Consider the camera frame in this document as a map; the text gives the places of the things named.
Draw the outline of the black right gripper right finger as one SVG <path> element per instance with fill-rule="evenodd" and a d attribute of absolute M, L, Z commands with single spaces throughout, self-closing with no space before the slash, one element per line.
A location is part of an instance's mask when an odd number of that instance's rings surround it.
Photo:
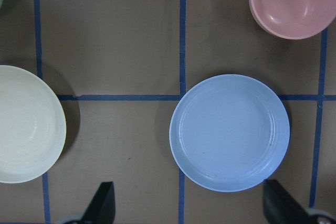
<path fill-rule="evenodd" d="M 263 182 L 263 214 L 268 223 L 310 223 L 308 213 L 275 179 Z"/>

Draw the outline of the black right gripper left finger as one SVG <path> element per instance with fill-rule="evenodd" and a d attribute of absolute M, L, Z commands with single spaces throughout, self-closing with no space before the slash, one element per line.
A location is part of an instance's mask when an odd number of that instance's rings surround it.
<path fill-rule="evenodd" d="M 81 218 L 81 223 L 114 223 L 115 195 L 113 182 L 102 182 Z"/>

